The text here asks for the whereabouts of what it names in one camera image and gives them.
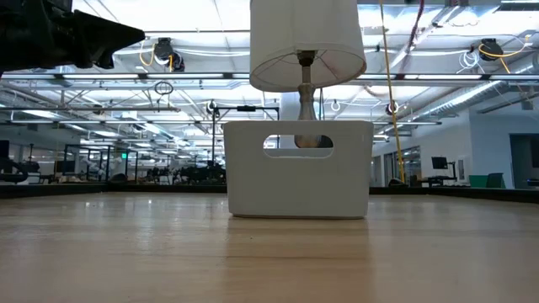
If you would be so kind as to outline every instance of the green chair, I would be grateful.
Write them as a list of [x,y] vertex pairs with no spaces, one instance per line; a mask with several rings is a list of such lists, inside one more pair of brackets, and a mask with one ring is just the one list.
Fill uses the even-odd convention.
[[504,189],[504,174],[490,173],[487,177],[487,189]]

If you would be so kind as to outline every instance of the red cable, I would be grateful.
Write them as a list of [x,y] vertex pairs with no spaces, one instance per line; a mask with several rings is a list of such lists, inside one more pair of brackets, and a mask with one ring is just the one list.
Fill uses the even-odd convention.
[[424,0],[421,0],[419,2],[418,17],[415,19],[415,24],[414,24],[414,26],[412,28],[412,33],[410,34],[410,39],[408,40],[408,47],[406,48],[406,56],[403,59],[403,64],[401,64],[398,73],[403,73],[403,69],[408,64],[408,54],[410,53],[410,49],[412,48],[412,45],[414,44],[415,34],[418,31],[419,20],[421,19],[421,16],[423,16],[423,10],[424,10]]

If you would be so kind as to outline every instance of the white lampshade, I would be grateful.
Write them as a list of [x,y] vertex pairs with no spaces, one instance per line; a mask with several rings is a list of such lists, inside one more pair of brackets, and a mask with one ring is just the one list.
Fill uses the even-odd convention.
[[267,92],[297,91],[298,51],[318,51],[311,71],[316,88],[365,72],[357,0],[253,0],[251,85]]

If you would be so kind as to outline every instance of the lamp base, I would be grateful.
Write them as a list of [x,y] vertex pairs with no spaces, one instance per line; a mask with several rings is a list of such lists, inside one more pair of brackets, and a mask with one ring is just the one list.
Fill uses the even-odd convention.
[[[303,50],[297,54],[297,58],[302,65],[303,79],[302,84],[297,88],[300,93],[300,115],[297,118],[300,121],[314,121],[317,116],[314,112],[314,91],[311,83],[311,65],[314,62],[316,51]],[[320,135],[296,135],[294,142],[299,148],[317,148],[320,145]]]

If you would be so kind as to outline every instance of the wood table surface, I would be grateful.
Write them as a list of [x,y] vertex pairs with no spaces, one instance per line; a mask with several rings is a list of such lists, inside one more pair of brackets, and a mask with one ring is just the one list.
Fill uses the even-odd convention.
[[0,302],[537,303],[539,205],[371,196],[365,220],[309,221],[234,218],[224,194],[0,200]]

